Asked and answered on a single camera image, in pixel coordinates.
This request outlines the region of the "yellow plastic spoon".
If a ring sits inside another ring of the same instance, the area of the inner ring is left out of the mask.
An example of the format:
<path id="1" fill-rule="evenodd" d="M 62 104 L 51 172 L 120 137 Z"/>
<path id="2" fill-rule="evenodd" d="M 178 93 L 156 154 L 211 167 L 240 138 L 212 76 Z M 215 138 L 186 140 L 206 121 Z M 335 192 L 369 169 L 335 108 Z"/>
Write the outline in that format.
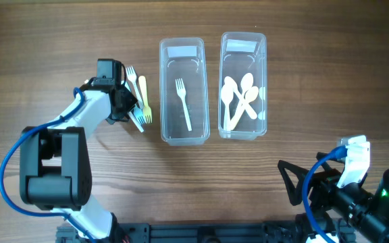
<path id="1" fill-rule="evenodd" d="M 259 88 L 257 86 L 253 86 L 246 91 L 244 95 L 244 99 L 248 103 L 253 102 L 257 98 L 258 94 L 259 94 Z M 244 111 L 245 108 L 243 107 L 243 105 L 237 105 L 234 116 L 231 118 L 230 123 L 228 125 L 228 128 L 230 130 L 233 130 L 236 127 Z"/>

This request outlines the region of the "white spoon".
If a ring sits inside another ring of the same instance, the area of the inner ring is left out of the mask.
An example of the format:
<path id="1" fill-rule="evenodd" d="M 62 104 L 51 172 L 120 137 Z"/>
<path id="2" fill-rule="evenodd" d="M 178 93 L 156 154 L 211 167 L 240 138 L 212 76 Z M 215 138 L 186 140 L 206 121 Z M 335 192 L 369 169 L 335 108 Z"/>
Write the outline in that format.
<path id="1" fill-rule="evenodd" d="M 230 85 L 223 85 L 221 90 L 221 99 L 225 106 L 224 108 L 224 130 L 228 131 L 228 124 L 230 121 L 230 114 L 229 114 L 229 104 L 232 102 L 233 99 L 233 90 Z"/>
<path id="2" fill-rule="evenodd" d="M 234 93 L 238 97 L 238 102 L 241 101 L 243 107 L 246 109 L 245 103 L 248 103 L 248 102 L 244 99 L 244 96 L 238 92 L 238 87 L 236 85 L 236 82 L 229 76 L 226 76 L 224 78 L 224 82 L 225 82 L 225 84 L 229 84 L 232 87 L 232 89 L 234 90 Z"/>

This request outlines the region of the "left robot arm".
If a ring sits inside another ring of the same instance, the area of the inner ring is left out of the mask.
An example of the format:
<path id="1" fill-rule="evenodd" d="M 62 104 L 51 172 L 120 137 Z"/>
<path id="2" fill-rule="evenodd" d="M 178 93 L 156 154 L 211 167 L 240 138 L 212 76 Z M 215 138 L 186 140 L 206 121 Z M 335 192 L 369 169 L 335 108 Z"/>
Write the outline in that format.
<path id="1" fill-rule="evenodd" d="M 22 131 L 22 201 L 39 208 L 39 217 L 63 217 L 87 242 L 129 242 L 116 216 L 91 194 L 87 140 L 102 122 L 127 122 L 136 102 L 124 64 L 98 59 L 96 76 L 74 89 L 66 110 L 47 125 Z"/>

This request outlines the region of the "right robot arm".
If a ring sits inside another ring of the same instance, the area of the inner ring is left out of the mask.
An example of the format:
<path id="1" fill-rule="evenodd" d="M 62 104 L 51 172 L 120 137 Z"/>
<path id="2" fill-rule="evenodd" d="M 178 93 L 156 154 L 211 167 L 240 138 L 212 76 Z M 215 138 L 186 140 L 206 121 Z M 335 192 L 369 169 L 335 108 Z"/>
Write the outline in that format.
<path id="1" fill-rule="evenodd" d="M 310 170 L 278 162 L 290 203 L 305 208 L 295 219 L 295 242 L 351 242 L 354 232 L 370 242 L 389 242 L 389 169 L 372 194 L 363 189 L 363 179 L 345 184 L 344 173 L 327 163 L 348 167 L 350 155 L 346 148 L 318 153 Z"/>

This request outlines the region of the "white spoon angled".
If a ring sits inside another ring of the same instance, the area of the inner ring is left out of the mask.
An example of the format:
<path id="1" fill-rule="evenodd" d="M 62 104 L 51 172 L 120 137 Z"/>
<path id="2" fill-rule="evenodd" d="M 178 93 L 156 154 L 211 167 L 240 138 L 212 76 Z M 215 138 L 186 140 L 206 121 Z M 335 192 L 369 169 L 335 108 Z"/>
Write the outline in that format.
<path id="1" fill-rule="evenodd" d="M 252 73 L 247 73 L 242 77 L 240 82 L 240 87 L 242 89 L 242 95 L 244 96 L 246 91 L 253 86 L 253 75 Z"/>

